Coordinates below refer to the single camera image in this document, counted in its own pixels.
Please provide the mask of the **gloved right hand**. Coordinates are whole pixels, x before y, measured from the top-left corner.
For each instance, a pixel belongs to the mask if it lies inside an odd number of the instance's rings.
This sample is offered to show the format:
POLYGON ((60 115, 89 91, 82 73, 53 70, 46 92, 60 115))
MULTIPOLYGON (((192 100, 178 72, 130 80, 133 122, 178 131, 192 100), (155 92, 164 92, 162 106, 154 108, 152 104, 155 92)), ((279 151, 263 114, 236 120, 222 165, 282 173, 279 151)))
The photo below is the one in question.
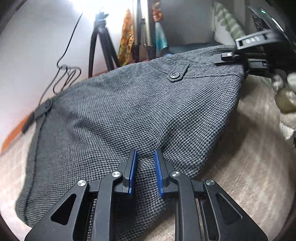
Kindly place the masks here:
POLYGON ((280 132, 295 148, 295 72, 276 69, 271 78, 275 104, 280 110, 280 132))

